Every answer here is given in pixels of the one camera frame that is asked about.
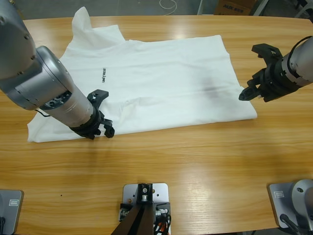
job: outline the black bracket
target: black bracket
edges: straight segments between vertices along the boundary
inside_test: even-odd
[[[115,130],[112,127],[112,121],[109,119],[105,119],[104,114],[99,110],[102,101],[108,96],[109,92],[103,90],[95,90],[91,92],[87,96],[87,99],[93,106],[93,113],[90,117],[90,120],[79,127],[74,127],[70,129],[82,137],[93,140],[95,135],[99,136],[101,134],[101,131],[99,130],[99,125],[103,124],[104,128],[106,129],[104,135],[107,138],[112,138],[115,134]]]
[[[112,127],[112,121],[109,119],[104,118],[104,114],[99,110],[99,107],[104,99],[109,97],[109,92],[103,91],[103,90],[95,90],[91,92],[87,99],[90,101],[90,103],[93,105],[93,107],[99,111],[100,118],[101,118],[101,124],[104,125],[104,128],[106,129],[104,135],[108,138],[112,138],[115,134],[115,130]]]
[[[120,224],[111,235],[168,234],[170,203],[153,202],[153,184],[138,184],[136,204],[122,203],[120,208]]]
[[[152,184],[138,184],[136,205],[125,214],[111,235],[153,235],[154,207],[152,194]]]
[[[257,44],[252,47],[252,51],[258,54],[259,58],[263,58],[267,67],[261,69],[252,76],[252,79],[247,81],[248,87],[245,88],[239,95],[239,100],[252,100],[261,95],[265,97],[264,101],[270,101],[279,97],[278,94],[268,93],[273,77],[271,74],[274,71],[274,65],[277,61],[283,58],[280,50],[268,44]]]

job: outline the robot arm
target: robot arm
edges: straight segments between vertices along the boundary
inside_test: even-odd
[[[268,102],[313,82],[311,36],[299,41],[284,57],[278,48],[267,44],[254,45],[252,51],[264,58],[267,67],[252,76],[253,79],[247,82],[248,87],[241,92],[239,100],[252,100],[261,96]]]
[[[15,8],[0,0],[0,89],[27,110],[40,108],[78,135],[94,139],[104,124],[114,136],[112,121],[99,111],[108,92],[96,90],[87,99],[66,68],[46,47],[34,41]]]

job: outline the black cable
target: black cable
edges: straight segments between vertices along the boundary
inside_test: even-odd
[[[161,220],[156,221],[155,227],[154,227],[154,235],[168,235],[168,231],[170,229],[172,222],[172,217],[170,214],[168,214],[166,217],[162,217]]]
[[[37,111],[38,113],[40,113],[42,116],[44,117],[50,117],[51,115],[44,115],[42,112],[40,112],[39,110],[35,109],[35,111]]]
[[[296,72],[295,70],[292,70],[292,69],[291,69],[291,67],[290,67],[290,58],[291,58],[291,56],[292,56],[292,54],[293,54],[294,49],[295,49],[301,42],[303,42],[304,40],[309,39],[310,37],[312,37],[312,36],[305,37],[305,38],[301,39],[299,42],[297,42],[297,43],[293,46],[293,48],[291,49],[291,52],[289,53],[289,56],[288,56],[288,59],[287,59],[287,68],[288,68],[289,72],[290,72],[295,78],[300,77],[300,75],[297,74],[297,72]]]

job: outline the white t-shirt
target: white t-shirt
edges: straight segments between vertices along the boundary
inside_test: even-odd
[[[100,110],[117,135],[257,117],[250,102],[238,100],[243,88],[219,35],[125,41],[116,25],[93,29],[84,7],[72,26],[73,40],[60,60],[86,96],[109,92]],[[40,114],[28,130],[28,141],[81,138]]]

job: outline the wood grain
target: wood grain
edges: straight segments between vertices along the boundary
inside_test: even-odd
[[[267,43],[283,54],[312,34],[303,19],[235,16],[93,17],[118,24],[125,39],[160,41],[220,34],[241,85],[265,63],[251,52]],[[25,21],[36,45],[61,56],[71,18]],[[28,143],[34,113],[0,95],[0,188],[25,192],[18,234],[109,235],[122,189],[165,182],[172,234],[276,227],[267,184],[313,177],[313,86],[269,103],[258,118],[115,136]]]

